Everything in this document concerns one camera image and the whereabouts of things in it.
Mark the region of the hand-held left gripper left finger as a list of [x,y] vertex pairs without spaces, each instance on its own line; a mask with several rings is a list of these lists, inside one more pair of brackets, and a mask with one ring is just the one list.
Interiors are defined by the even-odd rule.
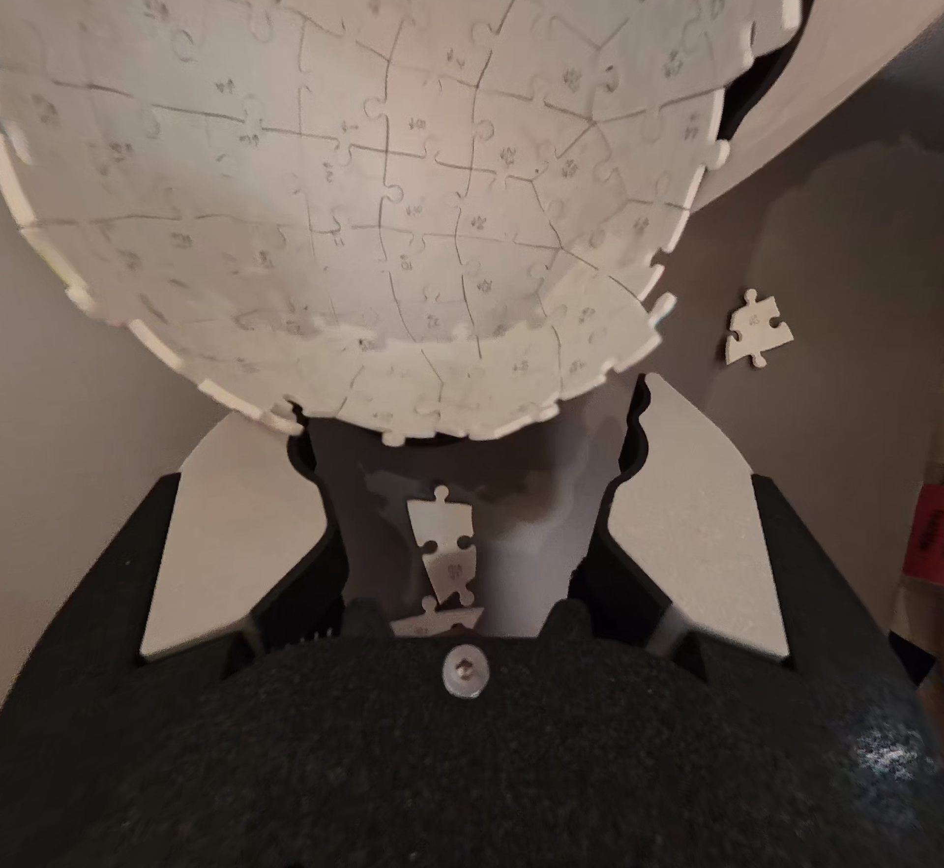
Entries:
[[181,465],[144,660],[232,634],[260,655],[339,625],[348,556],[295,413],[290,434],[231,413]]

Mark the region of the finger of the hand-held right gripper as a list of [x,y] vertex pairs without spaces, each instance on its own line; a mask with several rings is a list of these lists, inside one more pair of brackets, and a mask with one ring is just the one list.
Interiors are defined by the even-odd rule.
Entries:
[[733,84],[720,130],[731,154],[705,176],[696,210],[778,156],[942,15],[942,0],[805,0],[794,39]]

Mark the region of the white puzzle piece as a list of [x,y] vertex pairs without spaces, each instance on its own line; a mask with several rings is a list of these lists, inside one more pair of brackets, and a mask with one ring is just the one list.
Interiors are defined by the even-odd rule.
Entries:
[[433,595],[425,596],[419,615],[392,621],[389,625],[397,638],[433,638],[450,634],[452,630],[473,630],[484,612],[481,606],[438,608]]
[[477,572],[473,509],[448,497],[448,487],[438,484],[431,500],[408,499],[407,513],[436,601],[443,605],[456,596],[469,607],[475,596],[468,585]]
[[755,369],[767,365],[765,353],[793,342],[794,335],[781,319],[773,296],[761,299],[754,288],[744,292],[744,305],[733,311],[725,342],[727,366],[749,358]]

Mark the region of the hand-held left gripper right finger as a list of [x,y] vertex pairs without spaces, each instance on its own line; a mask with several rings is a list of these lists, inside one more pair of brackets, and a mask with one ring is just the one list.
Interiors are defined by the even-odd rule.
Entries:
[[698,633],[783,660],[782,609],[740,451],[665,379],[645,373],[619,454],[568,590],[594,635],[671,658]]

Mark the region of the colourful puzzle ball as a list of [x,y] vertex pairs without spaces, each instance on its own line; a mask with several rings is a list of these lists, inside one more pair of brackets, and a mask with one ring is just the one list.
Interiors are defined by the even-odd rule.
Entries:
[[801,0],[2,0],[2,196],[86,314],[290,432],[501,438],[646,360]]

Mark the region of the red carton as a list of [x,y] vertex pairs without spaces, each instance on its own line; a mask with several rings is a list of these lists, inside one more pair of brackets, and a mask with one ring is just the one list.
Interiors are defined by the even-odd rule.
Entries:
[[943,485],[925,484],[917,497],[903,575],[943,586]]

